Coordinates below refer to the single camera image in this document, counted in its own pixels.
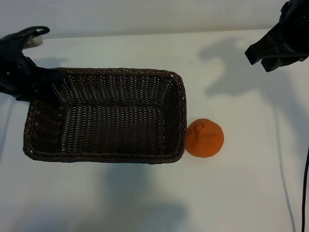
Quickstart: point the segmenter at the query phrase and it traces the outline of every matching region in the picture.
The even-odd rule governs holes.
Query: white wall
[[[2,0],[0,34],[44,25],[52,37],[270,28],[285,0]]]

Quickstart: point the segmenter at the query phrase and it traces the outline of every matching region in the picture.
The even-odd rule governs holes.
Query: robotic hand
[[[266,72],[304,61],[309,56],[309,0],[290,0],[279,23],[245,52],[253,65],[262,60]]]
[[[22,53],[25,48],[41,45],[41,35],[48,32],[47,27],[31,27],[0,39],[0,92],[19,101],[39,99],[57,106],[53,88],[62,83],[63,74],[37,67]]]

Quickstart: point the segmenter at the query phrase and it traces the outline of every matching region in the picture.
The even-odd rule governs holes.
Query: basket rim
[[[185,147],[185,139],[186,139],[186,125],[187,125],[187,120],[186,120],[186,95],[185,95],[185,89],[183,86],[183,81],[182,78],[176,74],[175,72],[171,71],[166,71],[166,70],[156,70],[156,69],[127,69],[127,68],[55,68],[56,70],[63,71],[65,74],[68,73],[80,73],[83,74],[81,71],[86,72],[85,74],[91,75],[95,74],[98,75],[99,72],[102,74],[108,73],[109,75],[113,74],[130,74],[130,75],[135,75],[135,76],[145,76],[145,74],[148,74],[148,77],[158,77],[159,74],[162,75],[168,75],[168,77],[173,80],[176,83],[176,86],[181,89],[179,92],[179,95],[182,97],[180,98],[180,117],[181,117],[181,125],[179,125],[180,128],[180,133],[178,136],[178,141],[177,141],[177,147],[173,152],[166,153],[164,155],[149,155],[149,154],[127,154],[127,153],[89,153],[89,152],[70,152],[70,153],[65,153],[65,152],[56,152],[56,153],[51,153],[51,152],[41,152],[37,151],[34,149],[32,142],[31,142],[31,134],[28,131],[31,131],[31,128],[34,126],[35,121],[33,120],[33,117],[35,115],[35,111],[38,107],[38,100],[33,100],[30,102],[29,106],[29,111],[28,111],[28,116],[25,124],[25,132],[24,132],[24,152],[27,156],[34,160],[48,160],[52,161],[53,158],[59,158],[60,156],[64,156],[64,160],[66,157],[75,157],[75,159],[71,159],[72,161],[63,161],[63,162],[75,162],[76,161],[91,161],[87,160],[90,157],[101,157],[101,158],[108,158],[108,157],[115,157],[115,158],[124,158],[124,157],[138,157],[141,159],[149,159],[144,163],[150,163],[153,164],[152,159],[156,160],[157,162],[155,163],[171,163],[171,162],[176,162],[178,161],[183,153],[184,153],[184,147]]]

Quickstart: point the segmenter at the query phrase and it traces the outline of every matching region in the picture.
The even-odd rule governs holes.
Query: rectangular basket
[[[52,162],[170,163],[186,138],[186,98],[174,72],[58,68],[59,108],[34,100],[24,152]]]

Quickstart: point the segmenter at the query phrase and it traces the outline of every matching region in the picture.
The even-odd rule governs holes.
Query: wicker basket
[[[184,152],[186,98],[173,72],[59,68],[60,107],[30,103],[24,152],[53,162],[170,163]]]

